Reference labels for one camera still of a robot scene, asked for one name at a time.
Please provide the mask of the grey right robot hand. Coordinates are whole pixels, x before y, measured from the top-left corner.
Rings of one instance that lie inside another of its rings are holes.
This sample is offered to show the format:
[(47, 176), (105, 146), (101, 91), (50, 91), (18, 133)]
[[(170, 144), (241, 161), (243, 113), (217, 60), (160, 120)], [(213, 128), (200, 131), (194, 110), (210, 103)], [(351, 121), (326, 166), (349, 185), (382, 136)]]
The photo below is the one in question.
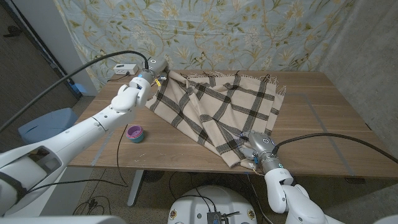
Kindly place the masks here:
[(272, 152), (275, 144), (267, 134), (246, 131), (242, 132), (239, 137), (250, 144), (250, 147), (240, 147), (240, 152), (255, 164), (260, 164), (265, 173), (272, 169), (283, 168), (279, 158)]

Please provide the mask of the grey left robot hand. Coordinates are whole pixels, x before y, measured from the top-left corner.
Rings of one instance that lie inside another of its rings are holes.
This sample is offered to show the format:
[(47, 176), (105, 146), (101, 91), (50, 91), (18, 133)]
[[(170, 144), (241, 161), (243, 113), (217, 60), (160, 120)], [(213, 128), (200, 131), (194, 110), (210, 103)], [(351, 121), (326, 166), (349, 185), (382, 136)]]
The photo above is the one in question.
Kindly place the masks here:
[(167, 77), (169, 74), (169, 63), (166, 59), (150, 59), (148, 68), (143, 67), (140, 75), (149, 83), (160, 77)]

